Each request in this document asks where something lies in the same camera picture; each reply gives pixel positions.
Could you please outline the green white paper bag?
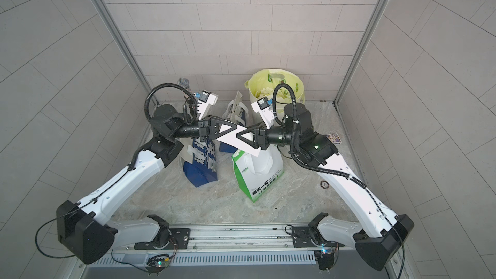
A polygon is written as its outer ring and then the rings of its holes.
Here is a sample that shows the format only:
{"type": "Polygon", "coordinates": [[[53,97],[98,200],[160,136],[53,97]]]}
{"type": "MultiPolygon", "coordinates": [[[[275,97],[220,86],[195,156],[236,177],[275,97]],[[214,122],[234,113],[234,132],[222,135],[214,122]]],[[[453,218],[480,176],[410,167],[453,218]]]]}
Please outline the green white paper bag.
{"type": "Polygon", "coordinates": [[[282,155],[276,145],[260,151],[259,156],[237,150],[231,158],[238,186],[252,202],[284,174],[282,155]]]}

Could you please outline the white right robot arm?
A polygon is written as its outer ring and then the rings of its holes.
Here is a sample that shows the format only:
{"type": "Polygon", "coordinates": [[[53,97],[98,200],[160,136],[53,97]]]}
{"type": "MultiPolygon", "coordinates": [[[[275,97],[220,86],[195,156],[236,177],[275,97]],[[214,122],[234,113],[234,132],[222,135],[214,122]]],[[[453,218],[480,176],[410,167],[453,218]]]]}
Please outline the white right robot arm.
{"type": "Polygon", "coordinates": [[[321,213],[309,223],[307,237],[321,248],[330,242],[353,247],[368,266],[382,271],[397,252],[405,252],[406,239],[415,226],[413,220],[384,205],[350,169],[332,141],[315,132],[310,111],[297,102],[293,89],[282,83],[273,93],[281,89],[291,97],[284,107],[284,118],[277,116],[276,98],[263,97],[252,104],[262,122],[241,130],[236,137],[249,149],[289,146],[291,159],[321,176],[358,219],[356,223],[346,222],[321,213]]]}

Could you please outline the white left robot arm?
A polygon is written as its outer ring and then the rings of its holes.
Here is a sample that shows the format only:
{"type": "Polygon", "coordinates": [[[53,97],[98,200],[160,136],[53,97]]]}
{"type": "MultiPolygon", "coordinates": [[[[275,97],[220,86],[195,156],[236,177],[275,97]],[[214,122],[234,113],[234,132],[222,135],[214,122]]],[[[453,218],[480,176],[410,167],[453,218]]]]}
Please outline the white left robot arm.
{"type": "Polygon", "coordinates": [[[213,94],[199,96],[173,83],[163,83],[148,93],[144,114],[151,124],[152,139],[140,146],[131,162],[118,174],[79,202],[66,201],[56,211],[58,241],[84,264],[92,264],[111,249],[145,243],[163,249],[171,243],[169,224],[157,215],[127,223],[113,222],[112,215],[148,179],[172,163],[183,149],[180,138],[214,140],[235,138],[238,125],[217,116],[206,116],[204,109],[216,102],[213,94]],[[153,114],[149,105],[160,89],[173,88],[187,96],[192,113],[178,112],[170,105],[159,106],[153,114]]]}

